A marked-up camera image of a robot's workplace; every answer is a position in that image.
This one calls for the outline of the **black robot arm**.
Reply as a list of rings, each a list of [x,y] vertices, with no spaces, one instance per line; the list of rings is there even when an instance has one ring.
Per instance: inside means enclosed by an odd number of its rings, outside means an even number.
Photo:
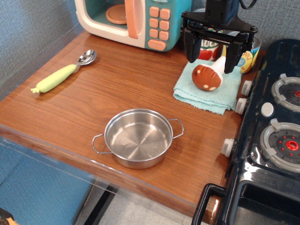
[[[242,54],[252,49],[258,32],[238,17],[239,7],[249,10],[255,4],[255,0],[249,6],[242,0],[208,0],[204,12],[183,12],[181,34],[188,61],[193,63],[198,58],[204,39],[227,46],[225,73],[232,72]]]

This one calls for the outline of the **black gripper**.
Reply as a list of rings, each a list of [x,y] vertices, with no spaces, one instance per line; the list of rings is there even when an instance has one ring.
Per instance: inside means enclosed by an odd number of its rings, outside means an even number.
[[[208,0],[204,12],[183,12],[181,33],[185,47],[185,54],[190,63],[199,57],[202,39],[212,42],[229,43],[226,50],[224,73],[231,73],[248,49],[248,43],[253,42],[258,29],[254,25],[238,17],[239,8],[251,9],[256,1],[246,6],[242,0]],[[226,40],[219,36],[219,30],[237,31],[245,33],[246,37],[231,37]]]

